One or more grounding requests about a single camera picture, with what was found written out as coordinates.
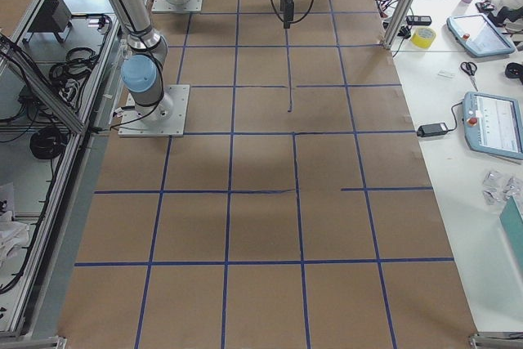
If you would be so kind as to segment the yellow tape roll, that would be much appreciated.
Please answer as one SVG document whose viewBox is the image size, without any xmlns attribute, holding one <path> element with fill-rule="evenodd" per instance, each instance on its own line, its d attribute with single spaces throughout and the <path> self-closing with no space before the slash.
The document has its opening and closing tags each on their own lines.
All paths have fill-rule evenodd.
<svg viewBox="0 0 523 349">
<path fill-rule="evenodd" d="M 429 27 L 421 26 L 414 30 L 411 43 L 421 49 L 428 49 L 436 39 L 436 31 Z"/>
</svg>

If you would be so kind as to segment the upper teach pendant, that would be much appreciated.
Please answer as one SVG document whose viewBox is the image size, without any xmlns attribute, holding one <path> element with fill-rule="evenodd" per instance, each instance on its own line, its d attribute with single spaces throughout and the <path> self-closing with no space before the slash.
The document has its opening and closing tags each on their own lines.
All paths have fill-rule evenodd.
<svg viewBox="0 0 523 349">
<path fill-rule="evenodd" d="M 516 48 L 483 14 L 451 16 L 446 26 L 456 41 L 474 57 L 512 54 Z"/>
</svg>

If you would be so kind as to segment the teach pendant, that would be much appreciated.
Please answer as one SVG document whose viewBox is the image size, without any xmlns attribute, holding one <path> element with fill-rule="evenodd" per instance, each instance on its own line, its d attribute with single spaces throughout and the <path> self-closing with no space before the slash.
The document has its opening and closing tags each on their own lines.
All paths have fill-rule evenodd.
<svg viewBox="0 0 523 349">
<path fill-rule="evenodd" d="M 463 125 L 465 140 L 472 150 L 522 160 L 522 116 L 516 99 L 467 92 L 463 98 Z"/>
<path fill-rule="evenodd" d="M 483 14 L 451 16 L 446 26 L 456 41 L 474 57 L 512 54 L 516 48 Z"/>
</svg>

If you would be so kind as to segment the black power adapter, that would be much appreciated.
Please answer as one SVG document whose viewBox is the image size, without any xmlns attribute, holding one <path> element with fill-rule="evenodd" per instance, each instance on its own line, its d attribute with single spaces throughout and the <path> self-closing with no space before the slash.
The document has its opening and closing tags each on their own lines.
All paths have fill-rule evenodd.
<svg viewBox="0 0 523 349">
<path fill-rule="evenodd" d="M 449 132 L 446 123 L 429 123 L 420 125 L 416 131 L 418 137 L 443 136 Z"/>
</svg>

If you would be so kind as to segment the lower teach pendant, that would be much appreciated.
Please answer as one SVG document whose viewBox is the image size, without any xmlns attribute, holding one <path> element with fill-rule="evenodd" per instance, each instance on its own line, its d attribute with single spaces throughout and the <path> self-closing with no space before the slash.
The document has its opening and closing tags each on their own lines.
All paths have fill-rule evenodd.
<svg viewBox="0 0 523 349">
<path fill-rule="evenodd" d="M 467 92 L 463 98 L 463 125 L 465 140 L 472 150 L 522 160 L 522 116 L 516 99 Z"/>
</svg>

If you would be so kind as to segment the black handled scissors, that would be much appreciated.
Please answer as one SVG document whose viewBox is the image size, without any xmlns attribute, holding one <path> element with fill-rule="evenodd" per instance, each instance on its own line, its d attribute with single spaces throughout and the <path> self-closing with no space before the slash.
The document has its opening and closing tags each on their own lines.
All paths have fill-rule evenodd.
<svg viewBox="0 0 523 349">
<path fill-rule="evenodd" d="M 464 61 L 460 64 L 460 69 L 470 78 L 474 90 L 478 92 L 478 87 L 476 85 L 476 63 L 472 61 Z"/>
</svg>

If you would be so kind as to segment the aluminium side frame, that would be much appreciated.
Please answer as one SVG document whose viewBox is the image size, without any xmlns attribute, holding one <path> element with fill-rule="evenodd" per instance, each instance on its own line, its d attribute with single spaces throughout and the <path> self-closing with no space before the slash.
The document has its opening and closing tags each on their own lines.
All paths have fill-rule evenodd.
<svg viewBox="0 0 523 349">
<path fill-rule="evenodd" d="M 1 209 L 22 225 L 25 244 L 1 263 L 1 338 L 22 335 L 29 303 L 62 196 L 88 125 L 105 62 L 117 44 L 115 15 L 74 15 L 62 43 L 28 33 L 45 0 L 1 0 Z M 47 72 L 71 47 L 92 45 L 99 61 L 83 86 L 80 106 L 64 101 L 9 44 Z"/>
</svg>

